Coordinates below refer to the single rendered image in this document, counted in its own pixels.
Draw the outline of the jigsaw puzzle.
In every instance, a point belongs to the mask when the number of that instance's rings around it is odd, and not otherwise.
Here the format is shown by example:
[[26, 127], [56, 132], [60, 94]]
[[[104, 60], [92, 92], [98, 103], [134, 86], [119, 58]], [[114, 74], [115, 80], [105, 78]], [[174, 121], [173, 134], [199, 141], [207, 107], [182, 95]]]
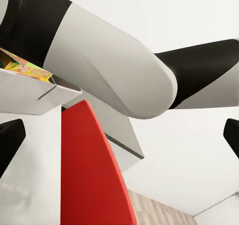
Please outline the jigsaw puzzle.
[[[2, 50], [2, 48], [0, 48], [0, 50]], [[28, 64], [26, 62], [26, 60], [20, 58], [20, 57], [17, 57], [16, 55], [6, 51], [6, 50], [2, 50], [2, 52], [5, 52], [6, 54], [8, 54], [8, 56], [12, 57], [13, 59], [15, 59], [18, 63], [22, 64], [23, 66], [25, 66], [26, 64]]]

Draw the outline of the board game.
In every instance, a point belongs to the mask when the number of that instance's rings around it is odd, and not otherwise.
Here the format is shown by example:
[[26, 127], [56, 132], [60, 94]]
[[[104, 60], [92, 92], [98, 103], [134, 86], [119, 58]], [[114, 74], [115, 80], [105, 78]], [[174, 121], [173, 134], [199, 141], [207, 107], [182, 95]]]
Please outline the board game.
[[[3, 48], [2, 48], [3, 50]], [[52, 73], [26, 61], [28, 64], [23, 66], [18, 63], [15, 59], [8, 56], [5, 52], [0, 50], [0, 66], [2, 69], [22, 74], [28, 77], [33, 77], [45, 82], [49, 82], [49, 78], [52, 76]]]

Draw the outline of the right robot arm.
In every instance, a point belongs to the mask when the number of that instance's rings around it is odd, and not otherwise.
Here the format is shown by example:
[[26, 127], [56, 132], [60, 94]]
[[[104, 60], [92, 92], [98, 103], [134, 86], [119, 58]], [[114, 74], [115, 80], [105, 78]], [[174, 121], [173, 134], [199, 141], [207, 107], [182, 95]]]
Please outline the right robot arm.
[[70, 0], [0, 0], [0, 48], [131, 118], [239, 107], [239, 38], [152, 53]]

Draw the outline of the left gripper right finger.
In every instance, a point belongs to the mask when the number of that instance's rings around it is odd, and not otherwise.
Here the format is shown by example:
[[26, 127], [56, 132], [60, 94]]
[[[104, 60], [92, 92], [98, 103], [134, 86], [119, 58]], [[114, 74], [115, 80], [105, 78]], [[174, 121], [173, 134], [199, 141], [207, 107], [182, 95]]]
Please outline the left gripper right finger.
[[239, 120], [228, 118], [224, 127], [223, 136], [239, 158]]

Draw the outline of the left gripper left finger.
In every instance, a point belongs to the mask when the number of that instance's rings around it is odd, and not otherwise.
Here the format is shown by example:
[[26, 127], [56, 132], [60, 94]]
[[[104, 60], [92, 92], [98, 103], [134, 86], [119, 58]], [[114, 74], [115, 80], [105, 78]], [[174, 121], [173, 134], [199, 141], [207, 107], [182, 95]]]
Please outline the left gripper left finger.
[[22, 119], [0, 124], [0, 178], [26, 138]]

